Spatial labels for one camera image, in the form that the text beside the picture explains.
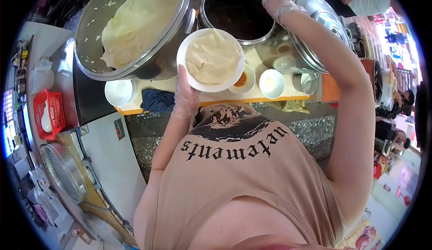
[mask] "tan sleeveless top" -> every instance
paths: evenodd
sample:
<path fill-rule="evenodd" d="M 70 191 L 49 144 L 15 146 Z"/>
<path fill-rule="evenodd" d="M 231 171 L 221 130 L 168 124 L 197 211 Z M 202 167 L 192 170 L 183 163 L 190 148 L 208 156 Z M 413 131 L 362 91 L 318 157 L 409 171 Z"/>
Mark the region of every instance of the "tan sleeveless top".
<path fill-rule="evenodd" d="M 245 104 L 201 114 L 163 173 L 146 249 L 187 249 L 215 210 L 244 195 L 280 210 L 308 243 L 342 240 L 345 221 L 329 181 L 289 128 Z"/>

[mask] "plastic bag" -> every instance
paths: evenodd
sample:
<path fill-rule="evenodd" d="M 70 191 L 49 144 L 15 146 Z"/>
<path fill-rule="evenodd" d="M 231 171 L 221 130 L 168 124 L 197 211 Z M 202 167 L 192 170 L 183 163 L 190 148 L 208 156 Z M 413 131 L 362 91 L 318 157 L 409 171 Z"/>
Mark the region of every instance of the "plastic bag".
<path fill-rule="evenodd" d="M 31 94 L 38 93 L 43 89 L 52 88 L 54 84 L 54 72 L 51 70 L 52 65 L 51 61 L 44 58 L 36 62 L 30 77 Z"/>

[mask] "white shirt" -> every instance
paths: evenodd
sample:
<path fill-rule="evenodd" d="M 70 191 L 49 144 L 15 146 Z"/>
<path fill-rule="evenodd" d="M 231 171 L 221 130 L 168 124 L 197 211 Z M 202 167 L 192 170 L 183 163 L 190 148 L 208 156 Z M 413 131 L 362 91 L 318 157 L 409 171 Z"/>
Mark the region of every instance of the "white shirt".
<path fill-rule="evenodd" d="M 390 7 L 390 0 L 353 0 L 348 6 L 358 16 L 382 14 Z"/>

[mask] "graphic print on shirt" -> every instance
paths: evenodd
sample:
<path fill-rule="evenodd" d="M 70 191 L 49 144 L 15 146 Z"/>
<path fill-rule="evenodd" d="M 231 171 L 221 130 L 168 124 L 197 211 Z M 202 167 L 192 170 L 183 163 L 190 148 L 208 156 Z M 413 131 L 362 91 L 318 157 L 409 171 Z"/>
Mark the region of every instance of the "graphic print on shirt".
<path fill-rule="evenodd" d="M 249 139 L 273 121 L 243 106 L 215 107 L 205 112 L 210 116 L 204 116 L 189 134 L 219 142 Z"/>
<path fill-rule="evenodd" d="M 203 140 L 204 144 L 200 144 L 199 141 L 192 142 L 190 140 L 183 141 L 180 148 L 182 152 L 186 154 L 186 161 L 193 159 L 253 159 L 258 154 L 263 154 L 267 157 L 271 155 L 271 149 L 273 145 L 278 142 L 278 140 L 286 138 L 289 133 L 285 131 L 279 123 L 272 123 L 270 127 L 273 128 L 270 133 L 267 134 L 266 138 L 254 140 L 253 142 L 239 142 L 235 143 L 235 148 L 223 148 L 224 144 L 219 143 L 219 145 L 209 146 L 208 142 Z"/>

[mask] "stack of white bowls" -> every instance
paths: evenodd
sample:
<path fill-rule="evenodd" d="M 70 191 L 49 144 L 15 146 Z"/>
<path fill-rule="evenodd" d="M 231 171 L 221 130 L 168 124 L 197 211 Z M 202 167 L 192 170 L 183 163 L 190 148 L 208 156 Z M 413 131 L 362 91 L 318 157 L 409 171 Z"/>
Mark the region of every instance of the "stack of white bowls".
<path fill-rule="evenodd" d="M 114 80 L 105 83 L 105 98 L 115 107 L 134 101 L 139 92 L 138 80 Z"/>

